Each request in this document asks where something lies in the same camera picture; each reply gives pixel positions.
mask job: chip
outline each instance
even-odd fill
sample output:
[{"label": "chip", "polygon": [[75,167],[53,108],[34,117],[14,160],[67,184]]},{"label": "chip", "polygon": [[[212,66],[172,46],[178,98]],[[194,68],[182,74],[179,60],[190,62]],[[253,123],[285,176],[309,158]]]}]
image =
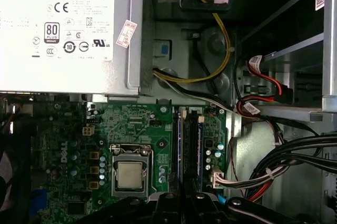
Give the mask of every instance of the chip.
[{"label": "chip", "polygon": [[98,189],[98,182],[97,181],[89,182],[89,189],[97,190]]},{"label": "chip", "polygon": [[90,174],[99,174],[99,173],[100,173],[99,167],[97,167],[97,166],[90,167]]},{"label": "chip", "polygon": [[117,187],[139,189],[143,187],[143,164],[141,162],[118,162]]},{"label": "chip", "polygon": [[100,153],[99,152],[90,152],[89,158],[91,160],[98,160],[100,158]]},{"label": "chip", "polygon": [[83,202],[69,202],[68,203],[69,215],[85,215],[85,204]]},{"label": "chip", "polygon": [[206,139],[205,140],[205,147],[206,148],[211,148],[213,146],[213,140],[211,139]]}]

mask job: yellow wire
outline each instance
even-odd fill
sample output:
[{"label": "yellow wire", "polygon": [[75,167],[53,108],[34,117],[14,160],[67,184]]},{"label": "yellow wire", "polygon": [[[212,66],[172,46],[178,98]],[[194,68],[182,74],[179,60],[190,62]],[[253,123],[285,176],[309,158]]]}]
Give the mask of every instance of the yellow wire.
[{"label": "yellow wire", "polygon": [[[200,0],[201,2],[203,3],[207,3],[206,0]],[[155,72],[158,76],[160,76],[161,78],[165,79],[165,80],[168,80],[168,81],[171,81],[171,82],[175,82],[175,83],[195,83],[195,82],[199,82],[199,81],[205,81],[205,80],[209,80],[210,78],[216,76],[217,74],[219,74],[220,72],[222,72],[229,60],[230,60],[230,57],[231,57],[231,52],[230,52],[230,48],[231,48],[231,41],[230,41],[230,37],[228,35],[228,32],[223,24],[223,22],[221,21],[219,15],[217,13],[212,13],[212,15],[214,16],[217,24],[219,25],[220,29],[221,29],[221,32],[225,38],[225,45],[226,45],[226,54],[225,54],[225,58],[223,60],[223,62],[221,63],[220,67],[214,71],[212,74],[210,74],[209,76],[206,76],[206,77],[203,77],[203,78],[198,78],[198,79],[180,79],[180,78],[176,78],[176,77],[171,77],[171,76],[168,76],[168,75],[164,75],[164,74],[161,74],[159,72]]]}]

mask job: cable clip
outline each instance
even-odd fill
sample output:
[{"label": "cable clip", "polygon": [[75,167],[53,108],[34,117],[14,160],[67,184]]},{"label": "cable clip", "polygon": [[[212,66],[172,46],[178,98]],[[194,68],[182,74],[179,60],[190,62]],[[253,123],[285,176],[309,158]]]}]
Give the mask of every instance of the cable clip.
[{"label": "cable clip", "polygon": [[272,171],[269,168],[265,169],[265,173],[271,178],[271,180],[275,179],[275,177],[273,176]]}]

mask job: green circuit board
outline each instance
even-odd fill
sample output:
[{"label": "green circuit board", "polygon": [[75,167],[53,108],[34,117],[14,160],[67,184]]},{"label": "green circuit board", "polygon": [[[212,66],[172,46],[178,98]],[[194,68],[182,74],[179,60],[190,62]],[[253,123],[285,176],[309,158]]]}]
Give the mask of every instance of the green circuit board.
[{"label": "green circuit board", "polygon": [[[208,109],[200,107],[205,118],[203,137],[208,144],[212,141],[212,146],[205,146],[202,138],[201,169],[206,158],[203,152],[206,149],[214,152],[216,144],[226,140],[225,115],[211,115],[206,112]],[[177,107],[156,104],[46,102],[35,105],[38,133],[32,140],[32,167],[40,172],[38,187],[45,189],[48,197],[47,207],[39,212],[42,224],[72,223],[123,198],[117,194],[119,191],[112,189],[116,186],[112,184],[116,166],[111,147],[116,144],[150,146],[147,195],[168,191],[172,143],[178,140],[173,129],[176,111]],[[211,164],[224,166],[224,162],[225,150],[220,158],[212,157]],[[204,170],[204,185],[207,178]],[[126,191],[131,194],[124,194],[125,197],[138,189]]]}]

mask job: red cable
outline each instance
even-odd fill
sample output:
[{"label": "red cable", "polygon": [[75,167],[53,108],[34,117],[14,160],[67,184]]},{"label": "red cable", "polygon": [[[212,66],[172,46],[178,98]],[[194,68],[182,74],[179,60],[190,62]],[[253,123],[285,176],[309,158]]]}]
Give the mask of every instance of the red cable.
[{"label": "red cable", "polygon": [[253,196],[249,198],[249,200],[254,201],[258,199],[260,196],[262,196],[266,192],[266,190],[269,188],[271,184],[272,184],[272,181],[265,183]]},{"label": "red cable", "polygon": [[[259,101],[264,101],[264,102],[273,102],[274,101],[274,96],[244,96],[243,97],[243,101],[249,101],[249,100],[259,100]],[[240,101],[238,101],[238,103],[236,104],[236,109],[237,112],[243,116],[246,117],[252,117],[253,115],[251,115],[250,113],[245,113],[242,111],[242,103]]]},{"label": "red cable", "polygon": [[264,74],[261,74],[261,73],[255,71],[255,70],[253,70],[250,67],[249,63],[247,63],[247,68],[248,68],[249,72],[251,72],[252,74],[257,75],[257,76],[259,76],[261,78],[264,78],[264,79],[266,79],[266,80],[274,83],[277,86],[277,88],[279,89],[279,95],[280,96],[282,95],[282,87],[281,87],[281,84],[278,82],[278,80],[276,80],[276,79],[274,79],[274,78],[272,78],[272,77],[270,77],[268,75],[264,75]]}]

